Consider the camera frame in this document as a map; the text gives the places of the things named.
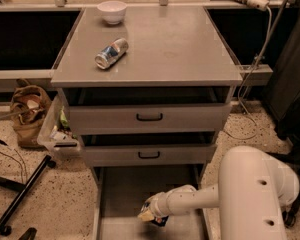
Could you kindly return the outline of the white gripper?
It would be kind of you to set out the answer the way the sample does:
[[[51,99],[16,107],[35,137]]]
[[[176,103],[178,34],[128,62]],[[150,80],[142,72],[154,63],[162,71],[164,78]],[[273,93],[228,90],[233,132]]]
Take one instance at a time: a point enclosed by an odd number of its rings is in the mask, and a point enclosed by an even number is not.
[[[143,222],[150,222],[157,218],[167,217],[171,214],[167,204],[167,194],[160,192],[150,198],[149,209],[142,210],[138,218]]]

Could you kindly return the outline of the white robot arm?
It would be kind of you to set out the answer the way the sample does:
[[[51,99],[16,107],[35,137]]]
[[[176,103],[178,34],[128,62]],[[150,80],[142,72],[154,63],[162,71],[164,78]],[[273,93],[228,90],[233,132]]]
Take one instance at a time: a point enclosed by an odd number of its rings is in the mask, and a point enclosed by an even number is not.
[[[222,158],[217,184],[159,192],[145,201],[138,217],[163,226],[170,215],[217,207],[222,240],[287,240],[282,209],[299,191],[290,166],[257,148],[237,146]]]

